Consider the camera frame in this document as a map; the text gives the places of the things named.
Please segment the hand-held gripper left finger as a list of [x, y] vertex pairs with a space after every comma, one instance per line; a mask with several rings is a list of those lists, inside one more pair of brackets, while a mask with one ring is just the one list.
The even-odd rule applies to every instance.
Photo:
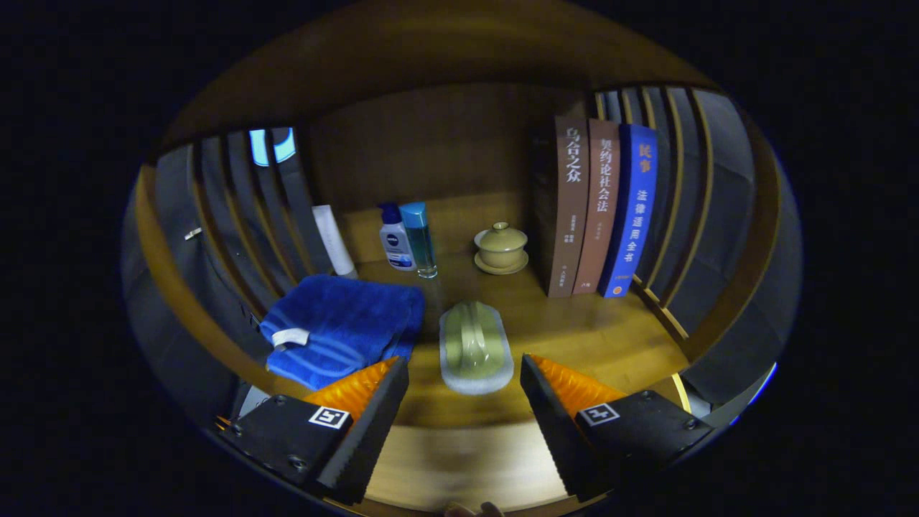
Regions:
[[218, 428], [221, 444], [316, 498], [361, 503], [409, 385], [393, 357], [304, 399], [275, 395]]

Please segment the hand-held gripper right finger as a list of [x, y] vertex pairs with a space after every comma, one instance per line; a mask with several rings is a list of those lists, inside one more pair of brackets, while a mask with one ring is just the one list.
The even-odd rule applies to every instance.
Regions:
[[627, 395], [541, 356], [522, 357], [520, 383], [565, 491], [581, 503], [636, 490], [714, 432], [656, 390]]

